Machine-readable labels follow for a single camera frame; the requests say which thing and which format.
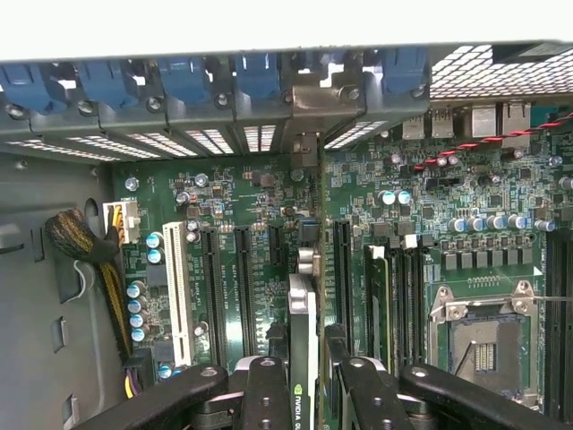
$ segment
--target cable bundle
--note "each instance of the cable bundle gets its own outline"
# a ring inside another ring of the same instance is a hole
[[[93,234],[83,213],[77,209],[63,211],[50,218],[46,222],[46,233],[56,249],[74,260],[89,262],[96,269],[104,286],[120,358],[125,361],[132,354],[133,348],[128,328],[124,279],[115,262],[121,243],[118,229],[123,221],[118,210],[110,211],[107,216],[110,222],[104,239]]]

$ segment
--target white pci slot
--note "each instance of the white pci slot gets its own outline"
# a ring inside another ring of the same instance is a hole
[[[163,225],[169,310],[173,333],[175,365],[190,366],[195,355],[192,331],[191,290],[185,251],[185,226],[183,222]]]

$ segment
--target black and yellow cable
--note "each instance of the black and yellow cable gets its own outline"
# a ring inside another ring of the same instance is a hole
[[[101,284],[107,308],[114,327],[120,358],[125,361],[133,352],[128,323],[127,303],[124,293],[124,277],[115,258],[119,254],[120,228],[123,220],[120,211],[114,208],[107,214],[109,222],[106,237],[93,234],[83,213],[77,209],[63,211],[46,222],[46,233],[52,245],[75,260],[91,263]]]

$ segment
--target motherboard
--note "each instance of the motherboard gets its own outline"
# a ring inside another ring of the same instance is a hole
[[[550,409],[567,390],[546,370],[568,368],[568,317],[543,297],[573,293],[557,263],[573,250],[556,230],[573,222],[570,133],[468,150],[386,133],[327,151],[322,182],[288,155],[115,165],[115,197],[137,202],[141,218],[140,243],[124,246],[136,348],[152,351],[158,381],[182,365],[233,371],[242,357],[280,354],[272,340],[287,336],[289,274],[320,250],[320,313],[344,327],[351,355],[394,375],[429,363]],[[174,240],[181,255],[170,254]],[[183,293],[169,290],[171,259]],[[186,335],[174,329],[176,300],[189,307]],[[338,425],[328,408],[324,417]]]

